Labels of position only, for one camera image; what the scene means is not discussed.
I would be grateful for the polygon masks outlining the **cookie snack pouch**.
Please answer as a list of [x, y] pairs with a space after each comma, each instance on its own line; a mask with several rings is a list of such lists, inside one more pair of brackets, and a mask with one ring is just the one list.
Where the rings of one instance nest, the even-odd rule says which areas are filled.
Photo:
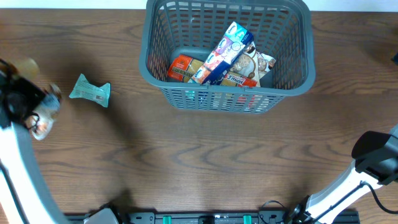
[[264, 53], [257, 53], [258, 74], [261, 79], [269, 71], [271, 71], [276, 63], [276, 59]]
[[254, 41], [252, 41], [245, 52], [239, 56], [236, 63], [231, 67], [231, 71], [258, 82], [258, 70], [257, 50]]

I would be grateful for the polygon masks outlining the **Kleenex tissue multipack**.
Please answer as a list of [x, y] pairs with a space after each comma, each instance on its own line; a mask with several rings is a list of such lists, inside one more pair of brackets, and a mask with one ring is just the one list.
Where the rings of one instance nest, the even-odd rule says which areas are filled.
[[197, 70], [189, 83], [217, 85], [254, 40], [254, 36], [237, 22], [232, 22], [222, 39]]

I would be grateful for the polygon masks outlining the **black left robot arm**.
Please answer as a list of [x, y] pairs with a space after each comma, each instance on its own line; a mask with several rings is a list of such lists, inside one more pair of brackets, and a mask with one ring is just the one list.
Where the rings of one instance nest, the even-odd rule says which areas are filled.
[[122, 223], [111, 204], [87, 215], [64, 214], [49, 192], [32, 140], [43, 140], [60, 111], [62, 94], [31, 79], [40, 72], [31, 58], [1, 60], [1, 206], [9, 223]]

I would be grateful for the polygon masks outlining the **red yellow packet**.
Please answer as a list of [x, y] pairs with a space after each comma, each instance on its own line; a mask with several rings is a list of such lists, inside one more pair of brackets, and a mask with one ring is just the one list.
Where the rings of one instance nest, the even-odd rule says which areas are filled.
[[[167, 75], [174, 81], [188, 83], [191, 77], [196, 74], [202, 65], [202, 61], [180, 54], [172, 62]], [[260, 87], [259, 79], [256, 76], [249, 78], [248, 76], [232, 71], [228, 72], [220, 81], [218, 81], [217, 85]]]

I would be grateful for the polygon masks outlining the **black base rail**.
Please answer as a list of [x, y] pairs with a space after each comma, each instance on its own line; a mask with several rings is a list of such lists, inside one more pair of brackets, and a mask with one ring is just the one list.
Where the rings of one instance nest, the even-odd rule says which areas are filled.
[[[259, 212], [227, 212], [227, 213], [153, 213], [139, 212], [125, 215], [122, 223], [130, 224], [205, 224], [205, 223], [287, 223], [284, 221], [287, 212], [276, 208]], [[90, 215], [66, 214], [71, 223], [84, 223]], [[359, 213], [354, 210], [342, 211], [333, 221], [333, 224], [360, 224]]]

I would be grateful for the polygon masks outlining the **grey plastic basket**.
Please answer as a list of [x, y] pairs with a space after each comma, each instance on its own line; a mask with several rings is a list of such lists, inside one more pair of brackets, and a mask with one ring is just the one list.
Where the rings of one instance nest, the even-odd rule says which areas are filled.
[[[168, 69], [181, 54], [205, 60], [232, 22], [254, 36], [258, 51], [275, 58], [259, 87], [180, 83]], [[185, 110], [265, 113], [315, 81], [311, 13], [302, 1], [149, 0], [139, 69], [169, 103]]]

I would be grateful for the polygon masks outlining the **beige brown snack pouch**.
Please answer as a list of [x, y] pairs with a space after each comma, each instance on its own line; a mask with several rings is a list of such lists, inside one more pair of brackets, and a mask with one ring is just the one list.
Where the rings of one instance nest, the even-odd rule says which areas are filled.
[[[27, 81], [40, 74], [39, 66], [31, 58], [16, 60], [12, 62], [12, 66], [16, 69], [17, 78], [25, 78]], [[61, 102], [61, 90], [56, 84], [51, 83], [47, 89], [44, 89], [43, 100], [33, 109], [33, 115], [26, 122], [36, 140], [45, 139], [51, 131], [60, 112]]]

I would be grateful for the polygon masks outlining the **mint green packet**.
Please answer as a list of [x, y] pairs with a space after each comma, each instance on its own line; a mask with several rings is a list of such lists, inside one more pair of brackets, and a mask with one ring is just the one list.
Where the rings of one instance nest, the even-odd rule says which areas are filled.
[[69, 98], [84, 98], [86, 100], [94, 101], [104, 108], [109, 105], [109, 97], [111, 94], [111, 84], [106, 83], [101, 87], [97, 87], [88, 82], [84, 74], [80, 74], [78, 80], [73, 87]]

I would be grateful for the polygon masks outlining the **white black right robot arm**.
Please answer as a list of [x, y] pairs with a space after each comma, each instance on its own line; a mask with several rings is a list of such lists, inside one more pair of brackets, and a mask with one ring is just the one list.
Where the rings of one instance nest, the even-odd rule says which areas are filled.
[[286, 223], [331, 224], [336, 217], [363, 195], [372, 193], [379, 208], [376, 190], [397, 182], [397, 126], [389, 133], [367, 131], [353, 147], [352, 162], [330, 185], [304, 198], [285, 219]]

